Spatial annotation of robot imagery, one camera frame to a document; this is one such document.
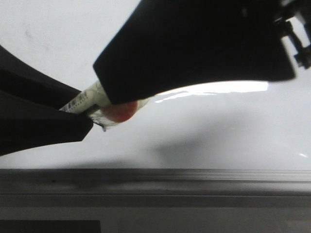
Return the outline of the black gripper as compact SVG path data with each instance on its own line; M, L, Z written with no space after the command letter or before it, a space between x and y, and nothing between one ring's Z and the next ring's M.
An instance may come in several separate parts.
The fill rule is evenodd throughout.
M302 36L297 34L298 27L311 40L311 2L309 0L279 0L279 9L275 23L280 37L289 38L296 50L294 59L298 67L311 67L311 45L302 42Z

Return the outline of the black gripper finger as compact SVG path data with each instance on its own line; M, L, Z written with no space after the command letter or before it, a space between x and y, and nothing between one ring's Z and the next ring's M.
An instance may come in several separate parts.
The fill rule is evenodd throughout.
M86 116L60 111L79 90L0 49L0 154L82 141L93 128Z
M193 84L295 77L275 0L142 0L93 68L113 104Z

